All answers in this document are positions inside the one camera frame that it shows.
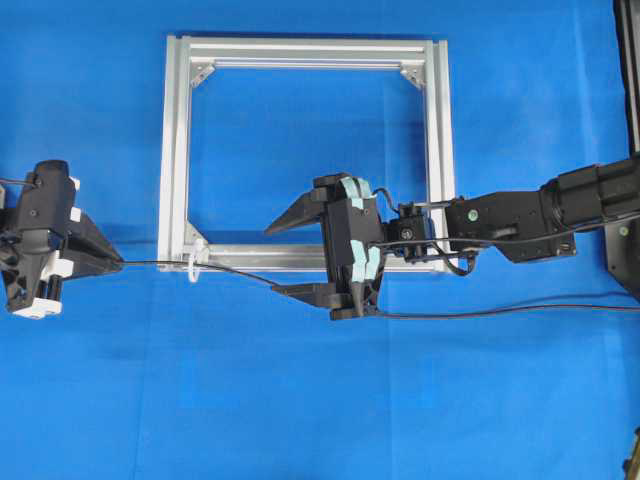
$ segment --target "aluminum frame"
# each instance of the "aluminum frame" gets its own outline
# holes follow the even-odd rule
[[[245,271],[325,270],[321,245],[209,244],[189,222],[191,93],[218,68],[399,71],[423,93],[428,201],[455,197],[446,41],[171,35],[167,37],[158,260],[187,261],[199,253],[199,262]],[[446,236],[443,212],[434,210],[431,218],[436,235]],[[175,266],[159,269],[185,270]],[[441,261],[410,265],[393,256],[387,258],[386,270],[446,271]]]

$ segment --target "bolt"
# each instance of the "bolt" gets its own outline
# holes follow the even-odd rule
[[[413,238],[413,230],[410,228],[403,228],[400,232],[400,237],[403,240],[411,240]]]

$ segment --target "light blue tape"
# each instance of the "light blue tape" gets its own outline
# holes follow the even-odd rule
[[[371,187],[369,186],[369,182],[364,178],[357,178],[356,180],[360,184],[360,196],[362,198],[371,198]]]
[[[364,278],[367,280],[375,280],[378,266],[380,266],[380,249],[378,247],[371,247],[369,249],[369,261],[367,262]]]
[[[351,240],[351,251],[353,252],[353,274],[352,282],[364,282],[367,268],[367,256],[364,253],[364,245],[360,240]]]
[[[344,177],[340,179],[342,185],[344,185],[344,190],[347,192],[347,198],[359,198],[358,195],[358,187],[356,187],[356,183],[353,181],[353,177]]]

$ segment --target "wire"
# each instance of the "wire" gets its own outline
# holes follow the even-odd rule
[[[31,182],[25,182],[24,180],[11,180],[9,178],[0,178],[0,184],[2,185],[24,185],[28,187],[35,187]]]
[[[123,260],[122,262],[119,262],[119,265],[122,265],[123,267],[144,267],[144,266],[148,266],[148,265],[166,265],[166,266],[171,266],[171,267],[187,267],[187,266],[189,266],[189,262],[180,262],[180,261],[177,261],[177,260],[132,260],[132,261]],[[224,265],[194,263],[193,266],[196,267],[196,268],[201,268],[203,270],[215,270],[215,271],[218,271],[218,272],[226,272],[226,273],[232,273],[234,275],[241,275],[243,277],[250,278],[250,279],[255,280],[257,282],[266,283],[267,285],[269,285],[271,287],[279,287],[280,286],[280,284],[278,282],[274,282],[273,280],[270,280],[268,278],[261,277],[260,275],[255,275],[255,274],[249,273],[249,272],[243,272],[242,270],[236,270],[235,268],[225,267]]]
[[[464,256],[464,258],[467,259],[467,269],[463,270],[462,268],[456,267],[451,262],[451,260],[449,260],[450,258],[449,255],[444,250],[442,250],[442,248],[440,248],[440,246],[437,243],[433,244],[433,248],[435,248],[437,252],[440,254],[442,261],[444,262],[445,266],[449,269],[449,271],[451,273],[458,275],[459,277],[466,277],[471,272],[473,272],[474,268],[476,268],[477,253]]]
[[[396,212],[398,215],[400,215],[400,210],[398,210],[396,207],[393,206],[393,200],[391,198],[391,194],[389,193],[389,190],[387,190],[384,187],[380,187],[380,188],[376,188],[373,192],[372,195],[375,195],[376,193],[382,193],[384,195],[384,198],[387,199],[387,205],[389,205],[389,208],[391,210],[393,210],[394,212]]]
[[[370,246],[401,247],[401,246],[410,246],[410,245],[433,245],[436,242],[486,243],[488,245],[514,245],[514,244],[522,244],[522,243],[535,243],[535,242],[542,242],[545,240],[553,240],[554,238],[565,237],[572,233],[584,232],[586,230],[592,230],[594,228],[600,228],[606,225],[627,222],[629,220],[635,220],[637,218],[640,218],[640,213],[627,215],[625,217],[617,218],[615,220],[605,220],[603,222],[579,225],[577,227],[573,227],[568,230],[563,230],[562,232],[550,233],[548,235],[540,235],[537,237],[522,238],[522,239],[514,238],[511,240],[498,240],[498,239],[490,239],[490,238],[441,237],[441,238],[432,238],[429,240],[398,240],[395,242],[372,242]]]
[[[533,312],[540,310],[604,310],[623,313],[640,313],[640,307],[619,307],[615,305],[591,305],[585,303],[545,303],[541,305],[525,305],[520,307],[494,308],[477,312],[462,313],[390,313],[378,310],[375,314],[382,318],[396,320],[455,320],[464,318],[491,317],[517,312]]]

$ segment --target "blue cloth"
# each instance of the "blue cloth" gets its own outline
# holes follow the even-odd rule
[[[184,32],[448,39],[467,196],[627,155],[606,1],[5,1],[0,174],[66,159],[77,205],[128,259],[155,258],[165,36]],[[194,94],[191,219],[215,241],[263,241],[340,170],[424,198],[418,98],[390,72],[216,72]],[[383,304],[633,304],[602,243],[581,235],[578,257],[533,265],[489,251],[465,279],[390,274]],[[2,478],[599,480],[620,478],[640,424],[636,316],[331,323],[243,278],[151,268],[69,283],[63,301],[40,322],[2,314]]]

